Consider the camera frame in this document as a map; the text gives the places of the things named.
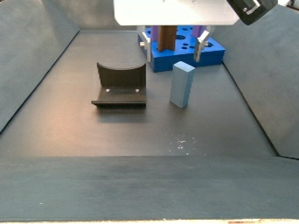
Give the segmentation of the white gripper body housing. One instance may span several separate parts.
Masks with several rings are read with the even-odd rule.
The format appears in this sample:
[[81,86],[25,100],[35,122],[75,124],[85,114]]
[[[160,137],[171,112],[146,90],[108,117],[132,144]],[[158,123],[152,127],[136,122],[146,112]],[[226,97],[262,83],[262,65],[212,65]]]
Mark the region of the white gripper body housing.
[[120,25],[234,25],[227,0],[114,0]]

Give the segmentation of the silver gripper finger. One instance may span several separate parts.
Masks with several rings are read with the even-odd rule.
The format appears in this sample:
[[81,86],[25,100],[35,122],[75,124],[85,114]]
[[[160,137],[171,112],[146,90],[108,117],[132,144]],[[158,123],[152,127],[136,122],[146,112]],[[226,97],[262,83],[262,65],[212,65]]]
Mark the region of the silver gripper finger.
[[194,50],[194,60],[196,62],[200,61],[202,50],[208,44],[208,38],[214,32],[214,27],[211,25],[204,25],[204,26],[206,26],[206,30],[203,34],[198,38],[195,38],[196,41],[195,41],[195,50]]
[[146,34],[146,27],[138,26],[136,27],[138,35],[142,38],[140,46],[146,49],[146,59],[147,61],[151,61],[152,57],[152,42],[151,38]]

